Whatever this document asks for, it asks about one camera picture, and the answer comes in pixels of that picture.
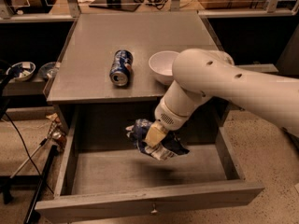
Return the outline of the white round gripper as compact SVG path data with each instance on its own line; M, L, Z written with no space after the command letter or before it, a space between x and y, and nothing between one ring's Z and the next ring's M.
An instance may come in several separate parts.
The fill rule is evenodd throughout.
M168 131L180 129L190 115L186 102L163 97L155 108L156 121L149 127L145 142L150 147L157 146L167 136Z

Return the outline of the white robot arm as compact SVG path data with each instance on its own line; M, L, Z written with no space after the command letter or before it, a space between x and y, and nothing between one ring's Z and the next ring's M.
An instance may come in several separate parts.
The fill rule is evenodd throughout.
M299 80L249 71L223 51L160 51L149 58L155 78L169 86L155 109L145 142L157 146L212 97L220 97L299 136Z

